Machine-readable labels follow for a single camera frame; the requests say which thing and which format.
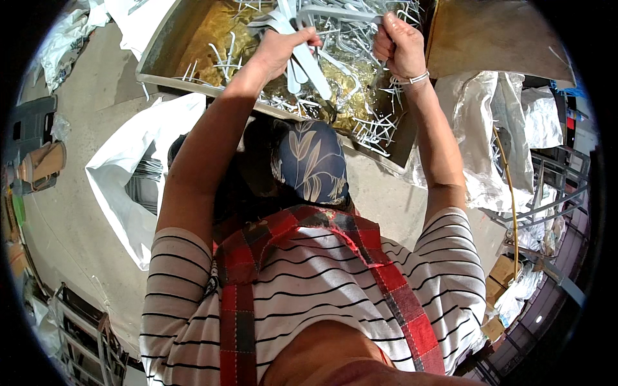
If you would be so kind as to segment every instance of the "bundle of hangers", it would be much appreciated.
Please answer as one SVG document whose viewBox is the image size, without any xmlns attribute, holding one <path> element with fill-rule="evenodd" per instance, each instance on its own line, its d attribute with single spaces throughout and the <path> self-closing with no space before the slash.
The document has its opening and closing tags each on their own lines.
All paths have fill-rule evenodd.
<svg viewBox="0 0 618 386">
<path fill-rule="evenodd" d="M 129 179 L 129 182 L 125 185 L 124 189 L 128 196 L 139 205 L 142 205 L 147 211 L 151 212 L 155 216 L 157 215 L 157 203 L 153 201 L 145 201 L 142 197 L 142 180 L 148 179 L 154 182 L 161 181 L 161 174 L 163 173 L 163 165 L 161 161 L 149 156 L 144 156 L 140 162 L 138 162 L 135 172 Z"/>
</svg>

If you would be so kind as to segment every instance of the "silver bangle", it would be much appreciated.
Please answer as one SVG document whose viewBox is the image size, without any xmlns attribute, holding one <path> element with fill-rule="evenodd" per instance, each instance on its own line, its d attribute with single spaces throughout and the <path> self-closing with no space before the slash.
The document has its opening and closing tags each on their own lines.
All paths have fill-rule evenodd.
<svg viewBox="0 0 618 386">
<path fill-rule="evenodd" d="M 425 73 L 423 75 L 419 75 L 415 78 L 409 78 L 409 82 L 400 82 L 398 79 L 396 79 L 395 77 L 391 77 L 391 83 L 395 84 L 395 85 L 411 85 L 414 84 L 416 82 L 420 82 L 425 78 L 429 77 L 429 70 L 425 70 Z"/>
</svg>

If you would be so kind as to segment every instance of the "woman's right hand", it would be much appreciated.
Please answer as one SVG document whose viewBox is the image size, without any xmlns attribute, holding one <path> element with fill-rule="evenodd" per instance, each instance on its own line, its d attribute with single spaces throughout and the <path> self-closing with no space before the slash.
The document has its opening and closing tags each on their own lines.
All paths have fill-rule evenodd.
<svg viewBox="0 0 618 386">
<path fill-rule="evenodd" d="M 420 31 L 387 12 L 374 36 L 373 54 L 387 61 L 386 67 L 396 79 L 407 82 L 426 71 L 424 43 Z"/>
</svg>

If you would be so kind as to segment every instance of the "striped shirt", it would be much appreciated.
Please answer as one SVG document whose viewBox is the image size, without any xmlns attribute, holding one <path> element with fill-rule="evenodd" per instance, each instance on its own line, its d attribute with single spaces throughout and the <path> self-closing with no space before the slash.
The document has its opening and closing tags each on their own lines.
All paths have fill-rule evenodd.
<svg viewBox="0 0 618 386">
<path fill-rule="evenodd" d="M 447 208 L 414 252 L 382 237 L 383 251 L 423 305 L 451 374 L 481 336 L 485 275 L 465 213 Z M 219 383 L 219 302 L 210 249 L 183 229 L 154 236 L 140 349 L 150 385 Z M 363 332 L 404 371 L 410 349 L 371 272 L 326 229 L 300 228 L 279 243 L 253 286 L 258 383 L 277 354 L 309 325 L 334 320 Z"/>
</svg>

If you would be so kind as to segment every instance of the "red plaid apron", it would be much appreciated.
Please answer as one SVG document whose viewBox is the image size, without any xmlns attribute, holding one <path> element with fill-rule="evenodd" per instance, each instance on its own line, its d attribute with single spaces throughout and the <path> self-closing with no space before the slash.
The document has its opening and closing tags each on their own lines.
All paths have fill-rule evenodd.
<svg viewBox="0 0 618 386">
<path fill-rule="evenodd" d="M 416 295 L 382 252 L 376 223 L 349 213 L 297 205 L 236 231 L 218 246 L 215 259 L 221 301 L 221 385 L 256 385 L 253 284 L 277 242 L 299 227 L 339 235 L 370 269 L 399 323 L 417 371 L 444 375 L 444 361 L 431 324 Z"/>
</svg>

